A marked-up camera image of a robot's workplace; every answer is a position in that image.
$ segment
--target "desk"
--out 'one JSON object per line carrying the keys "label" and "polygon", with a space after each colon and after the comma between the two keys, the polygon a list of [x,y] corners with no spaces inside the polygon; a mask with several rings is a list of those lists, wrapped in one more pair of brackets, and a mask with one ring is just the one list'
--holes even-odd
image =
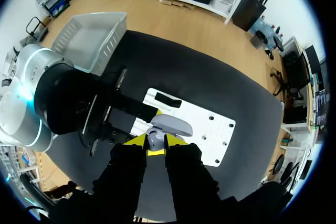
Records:
{"label": "desk", "polygon": [[[271,93],[233,67],[180,44],[127,31],[105,73],[126,66],[123,94],[142,101],[154,87],[236,121],[228,151],[219,167],[207,167],[218,181],[218,195],[241,200],[258,188],[280,130],[282,106]],[[119,122],[131,130],[135,118]],[[92,181],[105,169],[112,145],[98,144],[93,157],[77,133],[58,136],[47,152],[75,183],[92,192]],[[147,158],[137,216],[173,221],[175,212],[164,156]]]}
{"label": "desk", "polygon": [[[302,50],[301,46],[299,45],[299,43],[297,42],[295,37],[291,37],[288,40],[288,42],[286,42],[284,44],[284,51],[283,51],[282,55],[284,56],[284,55],[286,55],[286,54],[288,54],[292,51],[296,52],[296,54],[298,56],[303,53],[305,61],[307,63],[309,76],[312,76],[311,69],[310,69],[310,66],[309,66],[308,57],[307,57],[305,51]],[[315,98],[315,92],[317,91],[317,87],[318,87],[318,83],[317,83],[316,77],[313,76],[313,87],[309,83],[308,85],[306,85],[306,87],[303,88],[304,92],[305,92],[303,94],[303,96],[305,96],[307,98],[306,121],[304,123],[282,124],[281,128],[283,130],[285,130],[287,133],[289,133],[289,134],[294,134],[295,133],[295,130],[292,131],[291,128],[301,129],[301,131],[304,130],[304,131],[307,131],[307,132],[311,132],[312,125],[313,125],[313,120],[314,120],[313,108],[316,106],[314,98]]]}

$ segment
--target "white table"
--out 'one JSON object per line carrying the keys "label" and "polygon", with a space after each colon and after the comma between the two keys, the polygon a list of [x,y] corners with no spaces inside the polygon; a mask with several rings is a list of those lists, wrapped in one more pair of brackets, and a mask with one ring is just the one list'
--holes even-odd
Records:
{"label": "white table", "polygon": [[[309,65],[309,60],[308,57],[306,55],[306,52],[304,50],[302,50],[301,46],[298,44],[298,42],[296,41],[295,37],[291,37],[288,42],[286,42],[284,44],[284,51],[282,53],[282,55],[286,55],[291,51],[295,51],[298,55],[301,55],[303,53],[305,61],[307,63],[308,66],[308,71],[309,71],[309,76],[312,76],[312,72],[311,72],[311,68]],[[303,123],[291,123],[291,124],[282,124],[281,128],[286,131],[289,134],[295,134],[298,132],[311,132],[311,127],[314,123],[314,118],[315,118],[315,113],[316,111],[316,99],[315,99],[315,92],[318,91],[318,83],[317,83],[317,79],[316,76],[313,75],[313,90],[311,90],[311,84],[309,83],[308,85],[306,85],[306,87],[304,88],[304,94],[307,98],[307,117],[306,117],[306,121]]]}

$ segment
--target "storage bin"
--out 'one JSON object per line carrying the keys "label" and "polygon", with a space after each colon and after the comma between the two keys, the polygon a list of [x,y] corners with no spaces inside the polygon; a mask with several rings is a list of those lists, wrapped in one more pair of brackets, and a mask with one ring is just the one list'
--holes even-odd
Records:
{"label": "storage bin", "polygon": [[233,5],[232,0],[213,0],[213,7],[225,14],[228,14]]}
{"label": "storage bin", "polygon": [[127,30],[126,13],[91,13],[70,19],[51,49],[75,68],[100,76]]}

